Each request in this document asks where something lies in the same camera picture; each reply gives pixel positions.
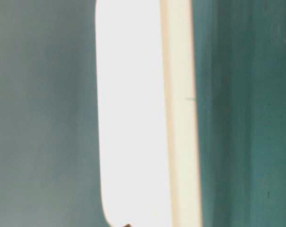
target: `wall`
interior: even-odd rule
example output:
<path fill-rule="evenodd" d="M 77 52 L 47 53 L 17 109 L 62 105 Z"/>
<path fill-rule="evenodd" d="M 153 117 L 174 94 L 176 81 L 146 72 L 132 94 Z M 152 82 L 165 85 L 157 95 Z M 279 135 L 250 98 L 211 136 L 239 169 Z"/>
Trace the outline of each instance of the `wall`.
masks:
<path fill-rule="evenodd" d="M 194 0 L 204 227 L 286 227 L 286 0 Z"/>
<path fill-rule="evenodd" d="M 0 227 L 105 227 L 94 0 L 0 0 Z"/>

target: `green painted surface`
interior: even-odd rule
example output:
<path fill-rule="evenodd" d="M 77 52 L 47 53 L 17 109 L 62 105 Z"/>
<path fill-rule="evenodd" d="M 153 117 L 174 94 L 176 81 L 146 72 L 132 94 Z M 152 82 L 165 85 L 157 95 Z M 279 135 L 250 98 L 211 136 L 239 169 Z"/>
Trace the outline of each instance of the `green painted surface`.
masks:
<path fill-rule="evenodd" d="M 94 0 L 0 0 L 0 227 L 106 227 Z"/>
<path fill-rule="evenodd" d="M 204 227 L 286 227 L 286 0 L 194 0 Z"/>

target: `white light cover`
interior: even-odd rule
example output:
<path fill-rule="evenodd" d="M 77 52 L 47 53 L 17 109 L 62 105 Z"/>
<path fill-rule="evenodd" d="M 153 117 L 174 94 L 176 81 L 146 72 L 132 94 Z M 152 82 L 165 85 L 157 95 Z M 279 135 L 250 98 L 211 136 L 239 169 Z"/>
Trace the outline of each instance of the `white light cover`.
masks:
<path fill-rule="evenodd" d="M 98 0 L 102 202 L 114 227 L 170 227 L 160 2 Z"/>

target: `fluorescent light fixture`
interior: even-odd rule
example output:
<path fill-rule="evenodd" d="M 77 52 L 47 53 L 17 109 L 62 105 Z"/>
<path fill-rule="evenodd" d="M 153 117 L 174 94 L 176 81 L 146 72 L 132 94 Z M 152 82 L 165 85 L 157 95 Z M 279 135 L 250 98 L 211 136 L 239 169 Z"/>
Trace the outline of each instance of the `fluorescent light fixture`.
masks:
<path fill-rule="evenodd" d="M 200 227 L 189 0 L 98 0 L 101 191 L 113 227 Z"/>

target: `teal wall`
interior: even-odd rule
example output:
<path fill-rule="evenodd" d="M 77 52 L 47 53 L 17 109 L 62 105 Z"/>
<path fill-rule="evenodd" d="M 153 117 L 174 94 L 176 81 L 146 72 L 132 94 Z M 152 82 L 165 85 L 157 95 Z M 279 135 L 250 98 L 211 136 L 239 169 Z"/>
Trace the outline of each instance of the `teal wall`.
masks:
<path fill-rule="evenodd" d="M 193 0 L 204 227 L 286 227 L 286 0 Z"/>
<path fill-rule="evenodd" d="M 0 0 L 0 227 L 106 227 L 94 0 Z"/>

